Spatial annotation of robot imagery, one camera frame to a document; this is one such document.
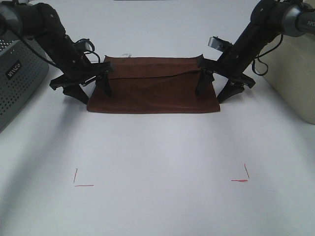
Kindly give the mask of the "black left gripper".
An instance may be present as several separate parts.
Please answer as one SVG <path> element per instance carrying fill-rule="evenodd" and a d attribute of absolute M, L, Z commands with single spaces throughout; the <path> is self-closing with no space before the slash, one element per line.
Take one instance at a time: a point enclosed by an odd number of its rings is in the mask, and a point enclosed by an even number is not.
<path fill-rule="evenodd" d="M 50 87 L 63 88 L 63 94 L 73 97 L 82 103 L 88 103 L 89 97 L 82 90 L 80 85 L 87 85 L 90 80 L 95 80 L 107 96 L 112 96 L 108 75 L 114 70 L 109 61 L 101 60 L 97 56 L 97 61 L 91 62 L 86 55 L 78 56 L 56 56 L 50 55 L 56 67 L 63 73 L 61 76 L 51 80 Z"/>

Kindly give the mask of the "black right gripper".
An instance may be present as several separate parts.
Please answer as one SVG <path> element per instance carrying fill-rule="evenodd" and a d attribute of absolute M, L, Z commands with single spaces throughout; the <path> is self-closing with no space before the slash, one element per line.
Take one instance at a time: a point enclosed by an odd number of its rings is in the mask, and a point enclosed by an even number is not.
<path fill-rule="evenodd" d="M 243 73 L 251 61 L 251 57 L 242 56 L 237 52 L 233 44 L 228 44 L 223 48 L 223 53 L 218 60 L 206 59 L 202 56 L 197 64 L 201 70 L 195 94 L 200 96 L 212 83 L 212 72 L 229 79 L 217 96 L 220 104 L 230 97 L 242 93 L 244 84 L 252 88 L 254 80 Z"/>

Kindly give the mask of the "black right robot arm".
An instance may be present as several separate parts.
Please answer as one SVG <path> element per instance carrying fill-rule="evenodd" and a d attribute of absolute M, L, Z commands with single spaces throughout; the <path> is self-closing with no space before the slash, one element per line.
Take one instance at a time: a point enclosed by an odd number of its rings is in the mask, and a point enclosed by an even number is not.
<path fill-rule="evenodd" d="M 250 22 L 235 43 L 216 36 L 208 45 L 222 52 L 218 60 L 201 58 L 201 74 L 195 89 L 200 96 L 214 81 L 213 74 L 228 79 L 217 96 L 219 103 L 242 93 L 244 87 L 252 88 L 255 81 L 244 74 L 248 65 L 255 65 L 263 56 L 261 50 L 277 36 L 300 37 L 315 32 L 315 9 L 301 0 L 261 0 L 251 13 Z"/>

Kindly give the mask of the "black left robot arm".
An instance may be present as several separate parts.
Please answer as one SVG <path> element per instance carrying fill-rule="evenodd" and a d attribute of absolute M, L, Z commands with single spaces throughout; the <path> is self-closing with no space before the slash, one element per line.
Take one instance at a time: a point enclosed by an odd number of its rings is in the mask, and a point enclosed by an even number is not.
<path fill-rule="evenodd" d="M 63 74 L 50 82 L 53 90 L 63 88 L 64 95 L 71 96 L 84 104 L 89 97 L 83 87 L 91 82 L 100 86 L 107 96 L 112 95 L 108 74 L 112 72 L 111 62 L 92 63 L 88 54 L 95 55 L 95 46 L 88 38 L 74 42 L 66 34 L 56 10 L 46 4 L 29 4 L 18 0 L 0 2 L 0 36 L 4 40 L 20 40 L 40 59 L 28 40 L 35 40 L 50 57 L 48 63 Z"/>

